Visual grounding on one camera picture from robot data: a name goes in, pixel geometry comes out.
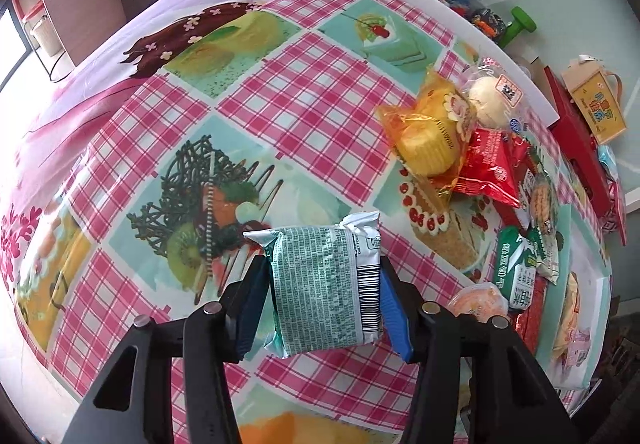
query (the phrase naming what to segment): yellow cardboard box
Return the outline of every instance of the yellow cardboard box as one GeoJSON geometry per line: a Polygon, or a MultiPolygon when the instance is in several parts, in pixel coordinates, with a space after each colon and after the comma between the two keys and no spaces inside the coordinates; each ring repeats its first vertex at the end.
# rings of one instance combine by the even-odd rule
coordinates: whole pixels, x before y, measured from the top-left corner
{"type": "Polygon", "coordinates": [[[562,72],[562,79],[598,144],[606,144],[626,130],[620,111],[622,81],[616,74],[607,72],[596,59],[580,56],[562,72]],[[607,77],[616,78],[616,91],[607,77]]]}

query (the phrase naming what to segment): cherry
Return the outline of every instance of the cherry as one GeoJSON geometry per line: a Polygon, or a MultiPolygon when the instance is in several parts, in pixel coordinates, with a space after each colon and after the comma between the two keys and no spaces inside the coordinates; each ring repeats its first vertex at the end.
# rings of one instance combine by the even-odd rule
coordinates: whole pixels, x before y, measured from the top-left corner
{"type": "Polygon", "coordinates": [[[389,37],[389,31],[382,25],[371,25],[369,26],[369,28],[371,29],[371,32],[373,32],[377,36],[380,36],[381,38],[386,39],[389,37]]]}

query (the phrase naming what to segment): orange plastic wrapper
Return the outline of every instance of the orange plastic wrapper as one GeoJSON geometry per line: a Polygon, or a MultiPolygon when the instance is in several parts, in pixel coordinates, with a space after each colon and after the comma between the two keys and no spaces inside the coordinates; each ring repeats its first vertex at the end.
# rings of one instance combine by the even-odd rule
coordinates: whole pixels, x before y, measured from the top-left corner
{"type": "Polygon", "coordinates": [[[476,128],[474,106],[429,69],[414,107],[380,106],[378,117],[396,156],[423,191],[433,186],[436,208],[446,206],[476,128]]]}

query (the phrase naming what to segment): checkered tablecloth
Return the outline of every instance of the checkered tablecloth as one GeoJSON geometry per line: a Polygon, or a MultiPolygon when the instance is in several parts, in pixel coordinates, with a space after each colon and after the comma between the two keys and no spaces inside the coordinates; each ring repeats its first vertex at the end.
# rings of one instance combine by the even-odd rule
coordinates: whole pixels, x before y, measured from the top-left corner
{"type": "MultiPolygon", "coordinates": [[[[157,321],[172,318],[172,305],[151,300],[104,241],[134,198],[158,178],[162,160],[205,120],[220,117],[268,145],[277,157],[287,157],[349,205],[370,205],[392,163],[374,111],[383,103],[411,104],[415,95],[318,31],[320,23],[356,1],[274,0],[262,8],[305,30],[265,55],[225,93],[214,100],[161,72],[91,142],[65,189],[69,208],[94,249],[65,298],[46,353],[20,323],[39,360],[78,395],[86,393],[136,315],[149,314],[157,321]]],[[[442,75],[456,80],[462,74],[466,63],[450,48],[454,32],[400,0],[375,1],[443,46],[436,65],[442,75]]],[[[536,117],[530,128],[559,160],[558,144],[536,117]]],[[[563,202],[577,201],[566,179],[558,193],[563,202]]],[[[578,210],[599,236],[590,205],[578,210]]],[[[384,222],[382,248],[400,278],[416,284],[426,299],[447,303],[463,286],[460,274],[446,262],[417,250],[414,241],[384,222]]],[[[495,247],[490,257],[495,257],[495,247]]],[[[336,417],[392,431],[404,427],[416,375],[417,368],[404,364],[386,340],[226,367],[232,395],[257,377],[336,417]]],[[[172,372],[172,400],[176,439],[185,443],[184,380],[178,362],[172,372]]]]}

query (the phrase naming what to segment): silver bolt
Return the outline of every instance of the silver bolt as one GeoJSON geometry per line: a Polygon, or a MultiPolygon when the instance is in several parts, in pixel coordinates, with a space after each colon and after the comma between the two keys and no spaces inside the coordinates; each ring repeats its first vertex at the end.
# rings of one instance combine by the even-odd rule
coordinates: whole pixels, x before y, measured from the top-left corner
{"type": "Polygon", "coordinates": [[[133,326],[137,328],[146,327],[151,322],[151,318],[146,314],[141,314],[140,316],[136,316],[133,320],[133,326]]]}
{"type": "Polygon", "coordinates": [[[205,314],[213,315],[222,310],[222,305],[218,301],[210,301],[204,305],[203,309],[205,314]]]}
{"type": "Polygon", "coordinates": [[[503,316],[494,316],[491,318],[491,324],[497,329],[505,329],[509,326],[509,320],[503,316]]]}
{"type": "Polygon", "coordinates": [[[426,301],[422,304],[422,312],[431,314],[432,316],[440,312],[440,305],[434,301],[426,301]]]}

